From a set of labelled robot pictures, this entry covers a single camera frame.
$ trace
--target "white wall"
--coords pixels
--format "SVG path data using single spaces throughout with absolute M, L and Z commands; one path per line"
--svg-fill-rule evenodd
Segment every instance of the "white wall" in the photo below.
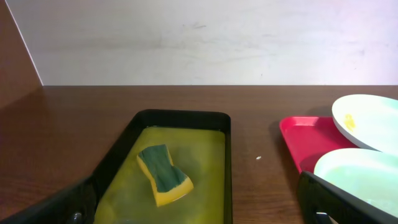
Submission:
M 398 84 L 397 0 L 7 0 L 44 85 Z

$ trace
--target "brown wall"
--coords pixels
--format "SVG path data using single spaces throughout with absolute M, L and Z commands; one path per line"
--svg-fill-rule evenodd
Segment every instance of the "brown wall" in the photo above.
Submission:
M 5 0 L 0 0 L 0 108 L 41 88 Z

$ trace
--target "black container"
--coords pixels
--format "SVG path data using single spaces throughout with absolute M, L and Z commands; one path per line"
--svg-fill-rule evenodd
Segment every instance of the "black container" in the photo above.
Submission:
M 138 112 L 90 177 L 1 221 L 0 224 L 93 223 L 101 197 L 141 131 L 151 126 L 207 129 L 225 134 L 224 223 L 232 224 L 231 119 L 227 114 L 218 112 L 174 110 Z
M 307 224 L 332 224 L 329 216 L 339 224 L 398 223 L 398 218 L 307 171 L 300 175 L 297 198 Z

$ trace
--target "yellow food stain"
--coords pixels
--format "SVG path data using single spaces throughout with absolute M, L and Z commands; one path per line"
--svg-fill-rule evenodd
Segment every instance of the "yellow food stain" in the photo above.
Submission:
M 354 131 L 355 123 L 354 123 L 353 116 L 351 114 L 346 114 L 346 119 L 344 120 L 344 123 L 345 123 L 346 127 L 348 128 L 348 130 Z

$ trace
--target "red tray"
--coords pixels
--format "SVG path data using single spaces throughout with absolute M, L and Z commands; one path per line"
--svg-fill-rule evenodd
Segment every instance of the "red tray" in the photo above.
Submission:
M 358 147 L 337 130 L 332 117 L 291 116 L 279 128 L 300 173 L 313 172 L 319 158 L 330 151 Z

